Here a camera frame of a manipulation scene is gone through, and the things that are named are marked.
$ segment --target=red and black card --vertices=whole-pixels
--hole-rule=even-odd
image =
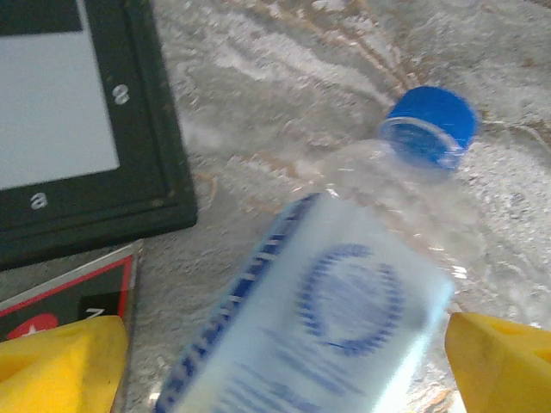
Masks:
[[[0,342],[104,315],[129,327],[136,260],[130,245],[0,303]]]

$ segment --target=black picture frame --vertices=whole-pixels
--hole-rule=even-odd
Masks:
[[[0,191],[0,270],[195,224],[197,207],[149,2],[84,2],[121,166]],[[112,90],[128,86],[132,105]],[[48,207],[34,210],[36,194]]]

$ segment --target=gray countertop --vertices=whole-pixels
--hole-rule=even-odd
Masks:
[[[453,309],[551,330],[549,7],[157,0],[200,219],[144,243],[127,411],[150,410],[185,344],[274,215],[312,188],[319,163],[373,136],[419,84],[460,92],[482,119],[457,177],[497,241],[485,267],[456,279]],[[0,274],[0,299],[105,251]],[[457,398],[440,335],[405,411],[459,412]]]

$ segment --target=blue laurel wreath logo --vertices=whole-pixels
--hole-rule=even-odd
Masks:
[[[361,259],[370,256],[369,247],[358,243],[331,248],[306,273],[299,292],[307,333],[345,356],[383,347],[402,318],[399,277],[388,264],[364,267]]]

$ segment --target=clear plastic bottle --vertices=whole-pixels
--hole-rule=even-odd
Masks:
[[[466,271],[482,253],[477,209],[454,172],[476,130],[468,104],[445,89],[409,90],[375,139],[333,152],[320,186],[370,206],[387,228],[451,271]]]

